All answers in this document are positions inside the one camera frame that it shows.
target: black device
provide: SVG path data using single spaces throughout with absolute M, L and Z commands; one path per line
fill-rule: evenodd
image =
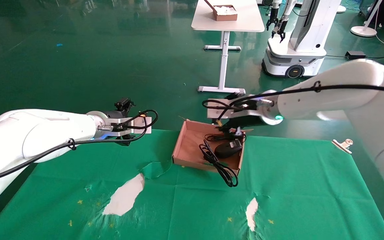
M 347 51 L 345 54 L 347 59 L 364 59 L 367 57 L 364 52 L 361 51 Z
M 240 140 L 235 139 L 233 141 L 222 143 L 216 147 L 214 154 L 217 158 L 228 158 L 235 153 L 241 151 L 242 143 Z

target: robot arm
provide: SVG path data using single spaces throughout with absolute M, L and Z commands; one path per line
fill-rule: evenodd
M 116 111 L 92 111 L 87 114 L 41 109 L 16 110 L 2 114 L 0 116 L 0 172 L 25 163 L 72 139 L 78 142 L 117 138 L 120 140 L 119 143 L 128 145 L 128 139 L 133 138 L 131 133 L 151 132 L 150 117 L 146 117 L 146 121 L 143 117 L 134 119 L 128 117 L 128 111 L 133 106 L 133 102 L 129 99 L 122 99 L 115 103 L 115 106 Z M 48 161 L 69 150 L 70 148 L 64 147 L 35 162 Z M 0 178 L 0 194 L 25 168 Z
M 272 2 L 272 9 L 271 9 L 271 17 L 269 18 L 268 22 L 266 23 L 266 28 L 268 29 L 271 23 L 275 24 L 274 29 L 272 30 L 272 37 L 274 37 L 275 34 L 279 34 L 281 37 L 281 41 L 285 38 L 285 27 L 287 26 L 288 17 L 291 14 L 291 11 L 293 10 L 294 6 L 296 5 L 297 0 L 288 0 L 287 6 L 285 7 L 284 13 L 282 14 L 282 17 L 280 20 L 278 20 L 278 10 L 279 5 L 281 4 L 281 0 L 273 0 Z
M 369 60 L 355 60 L 318 74 L 283 91 L 327 85 L 372 85 L 384 87 L 384 66 Z M 230 104 L 236 99 L 222 99 Z M 209 102 L 208 105 L 221 106 Z M 276 125 L 284 118 L 300 120 L 338 120 L 351 122 L 363 141 L 367 153 L 384 178 L 384 91 L 369 89 L 333 89 L 273 95 L 241 102 L 242 111 L 227 110 L 222 118 L 229 121 L 221 127 L 230 128 L 253 125 Z M 207 117 L 217 118 L 221 112 L 209 109 Z

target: reflective floor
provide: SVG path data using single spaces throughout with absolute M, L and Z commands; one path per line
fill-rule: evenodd
M 0 114 L 22 108 L 111 110 L 116 100 L 130 97 L 137 105 L 132 111 L 158 111 L 157 129 L 179 130 L 179 116 L 208 121 L 201 101 L 225 94 L 196 90 L 218 84 L 220 52 L 202 48 L 218 44 L 220 33 L 192 30 L 195 6 L 195 0 L 0 0 Z M 267 10 L 260 7 L 260 12 L 266 22 Z M 287 31 L 295 20 L 293 15 Z M 363 21 L 354 10 L 338 14 L 327 53 L 343 56 L 358 50 L 384 56 L 384 45 L 376 38 L 349 32 Z M 384 40 L 384 28 L 378 32 Z M 227 87 L 257 94 L 300 81 L 262 72 L 269 37 L 270 31 L 231 33 L 230 45 L 242 50 L 229 52 Z M 344 61 L 326 58 L 320 71 Z M 354 140 L 353 157 L 384 217 L 384 183 L 349 123 L 286 120 L 254 129 L 254 135 L 271 137 Z M 0 197 L 0 210 L 27 172 L 22 177 Z

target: table leg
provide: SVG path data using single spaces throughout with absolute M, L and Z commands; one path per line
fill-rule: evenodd
M 211 49 L 211 50 L 221 50 L 222 49 L 222 45 L 223 45 L 223 35 L 224 35 L 224 31 L 221 32 L 220 45 L 219 46 L 217 46 L 217 45 L 205 45 L 204 46 L 204 50 L 208 50 L 208 49 Z M 240 46 L 228 46 L 228 50 L 238 50 L 238 51 L 240 51 L 241 47 Z
M 245 94 L 244 88 L 225 88 L 224 82 L 226 79 L 226 68 L 227 68 L 227 52 L 229 45 L 229 34 L 230 32 L 223 32 L 223 42 L 222 46 L 222 54 L 221 54 L 221 64 L 220 64 L 220 79 L 218 87 L 204 87 L 199 86 L 198 91 L 205 92 L 221 92 L 221 93 L 243 93 Z

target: open cardboard box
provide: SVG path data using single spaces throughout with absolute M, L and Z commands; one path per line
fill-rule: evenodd
M 207 134 L 221 135 L 215 125 L 200 123 L 186 120 L 183 122 L 180 130 L 179 138 L 173 152 L 173 162 L 178 165 L 193 167 L 202 170 L 217 172 L 209 162 L 204 160 L 204 156 L 199 149 L 199 145 L 204 143 L 204 137 Z M 214 151 L 216 147 L 222 143 L 228 142 L 217 141 L 208 142 L 211 149 Z M 242 164 L 242 155 L 244 153 L 244 142 L 242 142 L 242 150 L 228 158 L 219 159 L 220 162 L 226 163 L 236 175 L 238 175 Z
M 233 5 L 212 5 L 208 0 L 204 0 L 208 6 L 213 10 L 214 19 L 216 21 L 236 21 L 238 19 L 238 14 L 230 14 L 230 15 L 219 15 L 215 7 L 229 7 L 233 8 L 235 11 L 235 7 Z

